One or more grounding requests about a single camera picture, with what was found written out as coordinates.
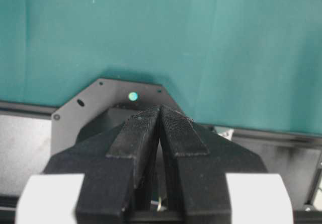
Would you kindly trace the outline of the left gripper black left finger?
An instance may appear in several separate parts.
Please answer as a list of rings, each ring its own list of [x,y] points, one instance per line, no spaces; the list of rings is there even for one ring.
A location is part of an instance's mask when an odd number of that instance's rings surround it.
[[[131,210],[150,209],[158,117],[148,108],[50,158],[45,174],[84,174],[78,223],[123,223]]]

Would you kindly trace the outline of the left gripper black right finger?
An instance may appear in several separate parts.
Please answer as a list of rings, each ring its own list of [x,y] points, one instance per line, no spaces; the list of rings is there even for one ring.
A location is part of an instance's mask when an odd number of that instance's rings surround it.
[[[169,210],[184,223],[231,223],[226,173],[266,173],[256,153],[167,107],[159,112]]]

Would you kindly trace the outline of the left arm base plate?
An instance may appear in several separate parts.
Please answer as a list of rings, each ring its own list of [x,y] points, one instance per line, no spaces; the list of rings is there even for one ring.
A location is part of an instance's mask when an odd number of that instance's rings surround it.
[[[76,143],[80,130],[109,108],[167,105],[183,112],[162,85],[99,78],[52,114],[52,155]]]

